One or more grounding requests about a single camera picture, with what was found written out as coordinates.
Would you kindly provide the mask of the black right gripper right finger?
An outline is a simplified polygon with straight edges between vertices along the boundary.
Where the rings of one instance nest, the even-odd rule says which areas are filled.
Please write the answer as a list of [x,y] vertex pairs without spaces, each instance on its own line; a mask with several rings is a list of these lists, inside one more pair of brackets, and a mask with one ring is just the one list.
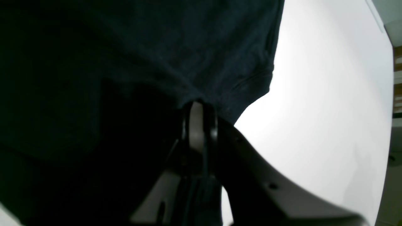
[[203,104],[205,171],[226,190],[234,226],[366,226],[364,217],[308,192]]

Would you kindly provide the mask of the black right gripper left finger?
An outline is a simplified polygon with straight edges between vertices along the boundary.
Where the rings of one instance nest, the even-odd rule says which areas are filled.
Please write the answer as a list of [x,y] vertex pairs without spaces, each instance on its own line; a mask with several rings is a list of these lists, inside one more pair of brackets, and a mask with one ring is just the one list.
[[207,178],[207,104],[185,105],[179,136],[169,148],[163,170],[129,219],[130,226],[192,226],[197,179]]

